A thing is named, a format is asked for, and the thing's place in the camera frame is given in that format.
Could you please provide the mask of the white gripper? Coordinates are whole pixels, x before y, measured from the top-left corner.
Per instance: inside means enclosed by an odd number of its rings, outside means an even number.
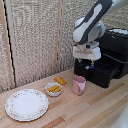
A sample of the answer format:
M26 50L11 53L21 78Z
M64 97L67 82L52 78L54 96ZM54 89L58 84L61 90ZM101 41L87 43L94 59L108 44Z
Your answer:
M91 60L90 68L93 69L94 60L98 60L101 58L99 43L97 41L93 41L83 45L74 45L73 56L79 59L80 66L82 66L81 59Z

